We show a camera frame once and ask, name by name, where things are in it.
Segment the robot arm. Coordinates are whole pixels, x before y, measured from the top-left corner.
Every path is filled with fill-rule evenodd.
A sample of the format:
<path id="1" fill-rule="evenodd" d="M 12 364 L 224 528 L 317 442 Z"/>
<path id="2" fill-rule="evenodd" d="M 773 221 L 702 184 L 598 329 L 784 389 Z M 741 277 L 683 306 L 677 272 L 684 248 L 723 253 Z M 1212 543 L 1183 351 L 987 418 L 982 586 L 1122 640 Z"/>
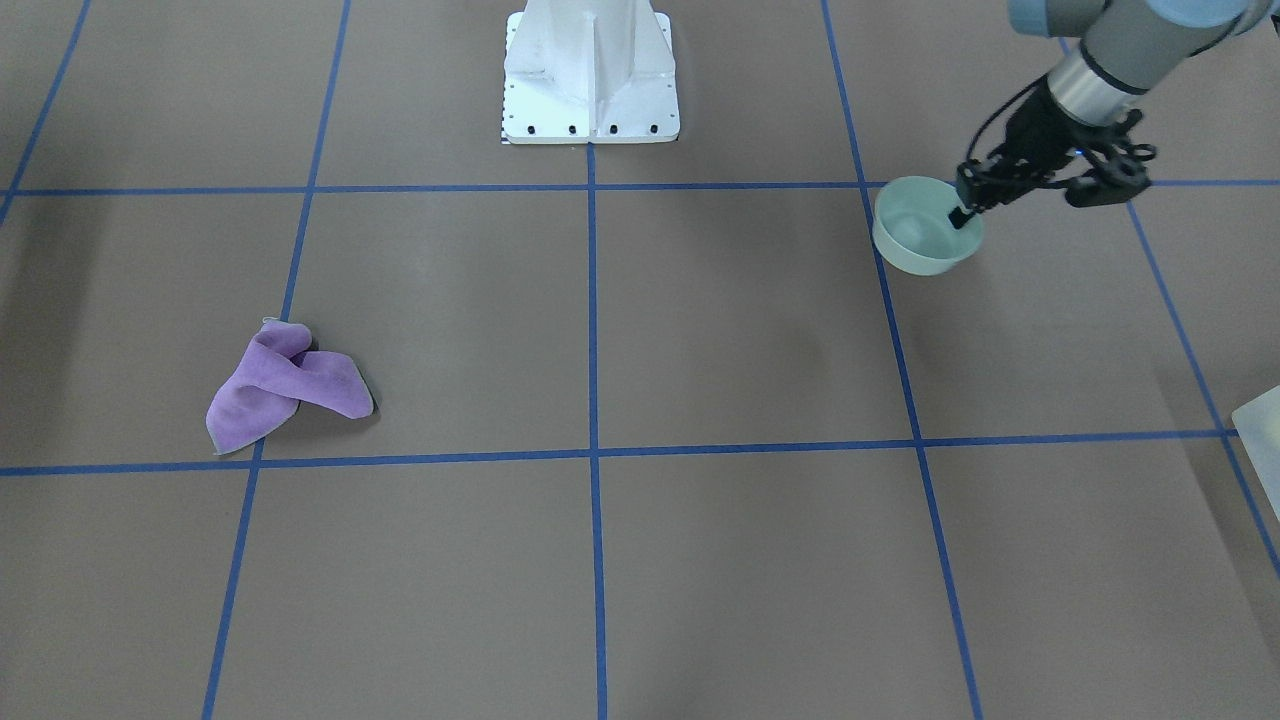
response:
<path id="1" fill-rule="evenodd" d="M 1048 72 L 1000 109 L 1004 140 L 956 169 L 961 229 L 1037 190 L 1074 208 L 1125 204 L 1144 192 L 1157 151 L 1132 140 L 1138 101 L 1184 60 L 1277 20 L 1275 1 L 1010 1 L 1023 35 L 1074 38 Z"/>

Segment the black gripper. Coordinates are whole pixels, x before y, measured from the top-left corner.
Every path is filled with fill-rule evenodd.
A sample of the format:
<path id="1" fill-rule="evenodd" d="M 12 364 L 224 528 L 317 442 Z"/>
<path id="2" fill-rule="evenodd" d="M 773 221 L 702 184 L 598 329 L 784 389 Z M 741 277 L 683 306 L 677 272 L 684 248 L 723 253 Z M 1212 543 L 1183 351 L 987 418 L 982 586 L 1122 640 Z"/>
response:
<path id="1" fill-rule="evenodd" d="M 1005 124 L 1004 141 L 986 158 L 977 158 L 977 141 L 1016 100 L 1020 104 Z M 960 231 L 980 213 L 1015 202 L 1033 190 L 1064 190 L 1074 208 L 1101 205 L 1101 184 L 1092 176 L 1055 179 L 1076 151 L 1100 133 L 1100 126 L 1085 123 L 1061 106 L 1047 79 L 1028 85 L 972 138 L 966 159 L 956 169 L 957 205 L 947 214 L 950 225 Z"/>

